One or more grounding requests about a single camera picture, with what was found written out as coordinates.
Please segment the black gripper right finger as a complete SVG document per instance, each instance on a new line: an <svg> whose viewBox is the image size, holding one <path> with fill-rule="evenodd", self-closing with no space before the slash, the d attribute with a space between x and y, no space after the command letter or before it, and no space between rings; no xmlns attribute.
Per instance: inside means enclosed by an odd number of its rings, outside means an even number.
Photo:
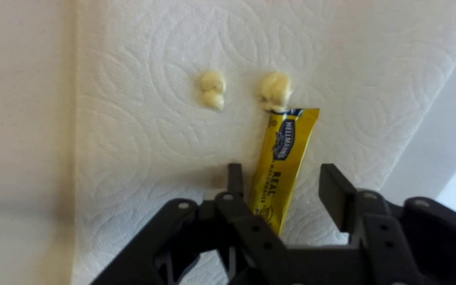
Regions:
<svg viewBox="0 0 456 285"><path fill-rule="evenodd" d="M315 285L456 285L456 210L424 196L392 204L332 163L318 196L348 240L292 251Z"/></svg>

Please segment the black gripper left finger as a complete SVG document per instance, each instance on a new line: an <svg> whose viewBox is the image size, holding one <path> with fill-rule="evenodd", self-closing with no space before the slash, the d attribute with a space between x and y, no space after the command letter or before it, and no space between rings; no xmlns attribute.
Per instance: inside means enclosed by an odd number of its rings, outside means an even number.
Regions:
<svg viewBox="0 0 456 285"><path fill-rule="evenodd" d="M166 202L91 285L178 285L215 250L228 285L289 285L289 253L243 202L242 166L228 164L226 190L201 204Z"/></svg>

